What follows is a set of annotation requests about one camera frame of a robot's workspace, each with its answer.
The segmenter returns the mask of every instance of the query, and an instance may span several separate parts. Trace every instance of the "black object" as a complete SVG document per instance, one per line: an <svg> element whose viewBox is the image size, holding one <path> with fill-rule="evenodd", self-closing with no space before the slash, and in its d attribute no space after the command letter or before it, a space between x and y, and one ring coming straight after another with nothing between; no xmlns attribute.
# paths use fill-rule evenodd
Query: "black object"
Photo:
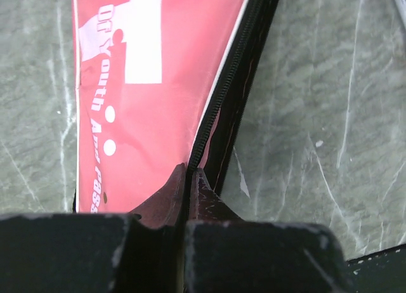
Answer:
<svg viewBox="0 0 406 293"><path fill-rule="evenodd" d="M406 292L406 245L348 261L348 274L355 292Z"/></svg>
<svg viewBox="0 0 406 293"><path fill-rule="evenodd" d="M202 169L185 229L185 171L131 214L1 215L0 292L405 292L404 245L345 263L324 226L241 220Z"/></svg>

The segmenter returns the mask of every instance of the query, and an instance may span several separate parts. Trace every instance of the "black plastic part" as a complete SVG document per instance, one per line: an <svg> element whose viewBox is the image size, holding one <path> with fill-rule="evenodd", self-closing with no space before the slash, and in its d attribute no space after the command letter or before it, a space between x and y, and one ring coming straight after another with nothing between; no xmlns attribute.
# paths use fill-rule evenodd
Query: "black plastic part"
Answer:
<svg viewBox="0 0 406 293"><path fill-rule="evenodd" d="M405 293L406 245L399 245L348 262L357 293Z"/></svg>
<svg viewBox="0 0 406 293"><path fill-rule="evenodd" d="M74 193L74 200L72 202L72 212L76 212L76 189Z"/></svg>
<svg viewBox="0 0 406 293"><path fill-rule="evenodd" d="M213 192L201 168L193 174L189 220L243 221Z"/></svg>
<svg viewBox="0 0 406 293"><path fill-rule="evenodd" d="M132 215L0 215L0 291L174 292L159 262L167 229Z"/></svg>
<svg viewBox="0 0 406 293"><path fill-rule="evenodd" d="M352 292L333 234L321 225L189 221L188 293Z"/></svg>

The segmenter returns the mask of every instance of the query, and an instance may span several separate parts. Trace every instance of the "black zipper tape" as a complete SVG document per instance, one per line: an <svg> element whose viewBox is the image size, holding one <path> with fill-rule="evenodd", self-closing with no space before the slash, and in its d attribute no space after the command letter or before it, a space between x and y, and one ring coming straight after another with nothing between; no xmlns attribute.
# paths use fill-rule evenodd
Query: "black zipper tape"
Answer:
<svg viewBox="0 0 406 293"><path fill-rule="evenodd" d="M265 45L278 0L249 0L224 69L204 115L187 171L189 179L204 154L214 121L221 108L218 126L210 145L205 172L213 190L219 193L228 168L249 89Z"/></svg>

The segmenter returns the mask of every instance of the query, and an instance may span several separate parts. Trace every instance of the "white circle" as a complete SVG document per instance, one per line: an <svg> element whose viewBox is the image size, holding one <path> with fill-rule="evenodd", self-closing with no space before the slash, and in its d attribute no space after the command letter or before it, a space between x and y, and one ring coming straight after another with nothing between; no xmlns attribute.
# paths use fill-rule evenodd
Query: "white circle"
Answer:
<svg viewBox="0 0 406 293"><path fill-rule="evenodd" d="M115 120L115 110L113 106L107 106L104 116L109 123L113 123Z"/></svg>
<svg viewBox="0 0 406 293"><path fill-rule="evenodd" d="M115 153L116 148L117 147L113 140L107 140L106 142L104 142L103 150L106 155L108 155L108 156L113 155Z"/></svg>

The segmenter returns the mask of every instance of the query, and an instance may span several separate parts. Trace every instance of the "marble floor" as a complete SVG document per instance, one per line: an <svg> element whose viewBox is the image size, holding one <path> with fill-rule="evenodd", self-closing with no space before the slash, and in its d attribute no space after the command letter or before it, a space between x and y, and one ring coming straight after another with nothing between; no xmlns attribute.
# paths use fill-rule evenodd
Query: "marble floor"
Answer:
<svg viewBox="0 0 406 293"><path fill-rule="evenodd" d="M70 0L0 4L0 213L69 211ZM393 0L280 0L223 199L250 220L325 224L347 258L406 242L405 107Z"/></svg>
<svg viewBox="0 0 406 293"><path fill-rule="evenodd" d="M245 219L406 242L406 33L393 0L280 0L223 190Z"/></svg>

